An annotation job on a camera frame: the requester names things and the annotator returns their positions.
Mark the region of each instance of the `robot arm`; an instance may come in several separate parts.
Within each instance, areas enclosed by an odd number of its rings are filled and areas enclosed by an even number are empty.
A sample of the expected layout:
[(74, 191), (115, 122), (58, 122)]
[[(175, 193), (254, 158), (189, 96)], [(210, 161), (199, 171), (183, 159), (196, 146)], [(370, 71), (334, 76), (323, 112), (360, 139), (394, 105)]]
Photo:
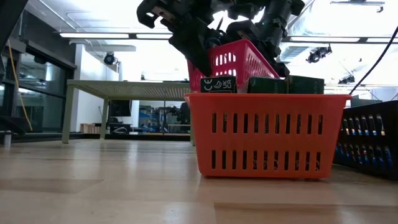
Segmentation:
[[(290, 15), (299, 15), (304, 7), (301, 0), (145, 0), (137, 9), (140, 23), (154, 28), (161, 17), (173, 36), (169, 39), (177, 50), (191, 61), (205, 76), (211, 75), (207, 49), (240, 39), (249, 39), (281, 77), (289, 75), (283, 63), (275, 58), (280, 54), (279, 44), (287, 35)], [(265, 8), (261, 21), (251, 19)], [(213, 14), (228, 11), (228, 16), (249, 20), (230, 24), (226, 32), (209, 29)]]

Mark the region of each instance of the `table leg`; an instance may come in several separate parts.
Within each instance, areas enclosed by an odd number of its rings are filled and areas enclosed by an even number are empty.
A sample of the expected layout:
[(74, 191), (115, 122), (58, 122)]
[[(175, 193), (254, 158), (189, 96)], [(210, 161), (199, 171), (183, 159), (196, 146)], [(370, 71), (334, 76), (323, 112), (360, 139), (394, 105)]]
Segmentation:
[(72, 117), (72, 103), (73, 103), (73, 91), (75, 87), (68, 85), (67, 87), (67, 102), (65, 103), (65, 114), (63, 116), (63, 129), (62, 129), (62, 143), (69, 143), (70, 134), (70, 120)]
[(100, 131), (100, 139), (105, 139), (106, 134), (106, 120), (108, 119), (108, 99), (104, 99), (104, 106), (102, 112), (102, 123), (101, 123), (101, 131)]

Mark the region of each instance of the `basket rim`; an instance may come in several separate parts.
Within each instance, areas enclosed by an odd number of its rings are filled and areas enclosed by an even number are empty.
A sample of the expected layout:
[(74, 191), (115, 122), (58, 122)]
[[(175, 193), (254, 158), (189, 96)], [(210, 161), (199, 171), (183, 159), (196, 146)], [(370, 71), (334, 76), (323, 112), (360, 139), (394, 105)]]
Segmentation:
[(287, 93), (187, 93), (185, 94), (185, 98), (194, 97), (213, 97), (213, 98), (321, 98), (321, 99), (352, 99), (351, 95), (348, 94), (333, 94), (333, 95), (324, 95), (324, 94), (287, 94)]

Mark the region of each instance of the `wooden table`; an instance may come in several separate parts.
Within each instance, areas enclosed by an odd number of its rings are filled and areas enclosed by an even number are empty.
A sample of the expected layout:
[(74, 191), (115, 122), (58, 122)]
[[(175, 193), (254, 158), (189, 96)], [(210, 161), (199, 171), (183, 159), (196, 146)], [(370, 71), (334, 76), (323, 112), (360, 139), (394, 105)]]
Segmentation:
[(93, 80), (68, 80), (67, 102), (63, 119), (62, 142), (69, 143), (73, 91), (79, 89), (104, 99), (100, 138), (105, 138), (109, 100), (185, 101), (190, 93), (189, 83), (115, 82)]

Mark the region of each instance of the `yellow cable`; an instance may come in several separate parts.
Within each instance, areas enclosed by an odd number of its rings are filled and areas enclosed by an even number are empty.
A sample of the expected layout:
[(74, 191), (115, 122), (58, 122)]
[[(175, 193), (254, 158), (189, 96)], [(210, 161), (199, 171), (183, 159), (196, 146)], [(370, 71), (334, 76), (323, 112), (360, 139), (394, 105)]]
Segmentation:
[[(14, 72), (15, 84), (16, 84), (16, 87), (17, 87), (17, 91), (19, 91), (19, 83), (18, 83), (18, 78), (17, 78), (17, 72), (15, 70), (14, 59), (12, 58), (10, 40), (8, 40), (8, 50), (10, 52), (11, 65), (12, 65), (12, 71)], [(27, 117), (27, 113), (26, 113), (26, 110), (25, 110), (25, 104), (24, 104), (24, 100), (22, 99), (22, 94), (21, 93), (19, 93), (19, 99), (21, 100), (21, 105), (22, 105), (22, 109), (24, 110), (26, 121), (29, 123), (30, 131), (33, 131), (32, 124), (30, 123), (29, 118)]]

